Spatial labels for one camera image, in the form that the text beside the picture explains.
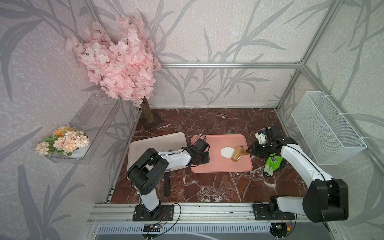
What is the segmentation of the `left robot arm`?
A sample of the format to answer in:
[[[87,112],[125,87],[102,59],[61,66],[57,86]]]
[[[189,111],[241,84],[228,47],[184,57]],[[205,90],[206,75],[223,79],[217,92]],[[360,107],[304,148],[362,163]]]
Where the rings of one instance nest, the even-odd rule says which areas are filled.
[[[156,192],[157,185],[165,173],[208,164],[209,150],[210,145],[202,138],[190,147],[183,147],[178,151],[158,152],[154,148],[147,149],[126,172],[131,187],[140,198],[140,204],[135,207],[133,221],[172,221],[175,205],[161,204]]]

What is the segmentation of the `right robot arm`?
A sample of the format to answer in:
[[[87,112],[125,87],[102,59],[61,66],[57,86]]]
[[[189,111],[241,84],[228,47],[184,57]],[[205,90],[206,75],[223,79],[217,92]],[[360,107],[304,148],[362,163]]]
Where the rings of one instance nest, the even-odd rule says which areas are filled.
[[[269,126],[256,134],[247,149],[256,157],[282,157],[295,169],[308,187],[303,198],[272,196],[268,204],[254,204],[255,218],[293,220],[296,215],[313,223],[345,221],[349,217],[349,189],[345,181],[324,172],[308,157],[298,143],[281,135],[278,126]]]

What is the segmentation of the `white dough piece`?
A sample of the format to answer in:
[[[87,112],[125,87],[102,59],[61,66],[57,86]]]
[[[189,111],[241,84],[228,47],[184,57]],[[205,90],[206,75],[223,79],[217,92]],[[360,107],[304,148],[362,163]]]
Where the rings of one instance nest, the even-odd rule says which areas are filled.
[[[223,157],[231,159],[235,153],[235,149],[231,147],[224,147],[221,149],[220,153]]]

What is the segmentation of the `wooden dough roller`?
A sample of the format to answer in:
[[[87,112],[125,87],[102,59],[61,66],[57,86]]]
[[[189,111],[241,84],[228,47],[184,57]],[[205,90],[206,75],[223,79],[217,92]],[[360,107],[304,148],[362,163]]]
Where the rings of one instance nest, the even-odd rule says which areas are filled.
[[[242,156],[249,156],[250,154],[244,148],[244,146],[237,146],[231,157],[231,160],[237,162]]]

